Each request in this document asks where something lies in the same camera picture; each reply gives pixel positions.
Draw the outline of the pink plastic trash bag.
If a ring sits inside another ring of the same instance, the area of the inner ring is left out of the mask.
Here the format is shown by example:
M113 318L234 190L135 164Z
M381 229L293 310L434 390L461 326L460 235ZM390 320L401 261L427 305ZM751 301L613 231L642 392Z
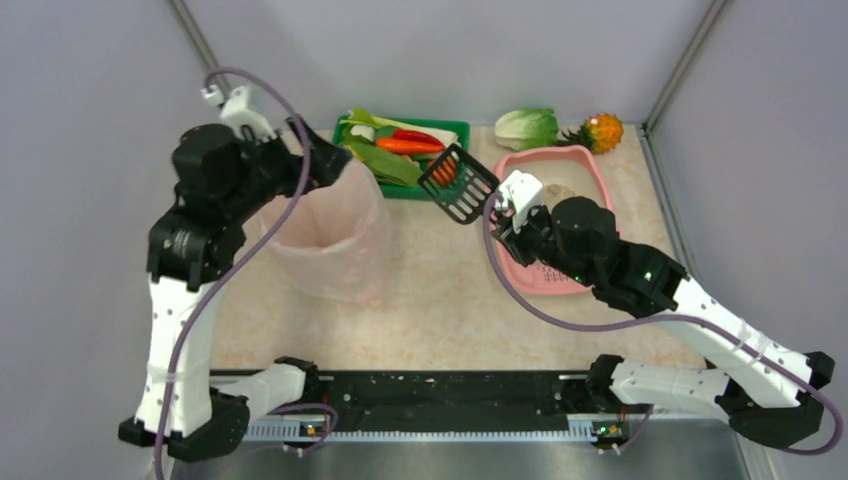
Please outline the pink plastic trash bag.
M352 159L331 186L301 196L266 248L303 293L355 304L380 300L391 225L372 172Z

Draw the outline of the black slotted litter scoop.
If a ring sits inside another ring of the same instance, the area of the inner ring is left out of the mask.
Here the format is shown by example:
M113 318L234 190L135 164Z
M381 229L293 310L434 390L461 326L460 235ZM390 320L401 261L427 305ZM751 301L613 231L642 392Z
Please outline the black slotted litter scoop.
M438 185L431 177L440 162L454 159L458 174L448 186ZM458 144L447 147L418 179L419 187L453 221L460 225L475 222L482 214L486 201L496 192L498 177Z

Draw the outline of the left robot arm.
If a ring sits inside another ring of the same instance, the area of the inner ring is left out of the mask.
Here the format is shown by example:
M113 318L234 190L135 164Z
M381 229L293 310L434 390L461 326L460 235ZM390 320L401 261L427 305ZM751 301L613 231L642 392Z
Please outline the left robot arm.
M299 400L315 365L283 358L220 388L210 382L217 295L244 265L245 223L271 201L333 185L351 154L320 138L299 117L293 154L277 132L211 123L180 137L171 160L175 200L148 236L152 330L142 399L118 436L150 447L156 459L195 463L226 456L249 426Z

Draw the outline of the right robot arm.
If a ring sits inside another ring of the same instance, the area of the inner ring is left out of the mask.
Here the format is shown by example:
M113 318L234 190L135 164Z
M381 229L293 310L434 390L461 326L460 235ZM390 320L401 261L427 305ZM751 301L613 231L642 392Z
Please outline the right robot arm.
M485 204L487 250L503 246L522 264L541 263L589 288L627 319L610 331L655 325L694 348L699 368L660 367L599 356L586 389L599 407L649 405L720 420L744 438L792 454L825 417L841 440L844 419L824 395L835 368L822 352L778 344L721 305L677 261L620 236L614 214L585 197L553 208L495 197Z

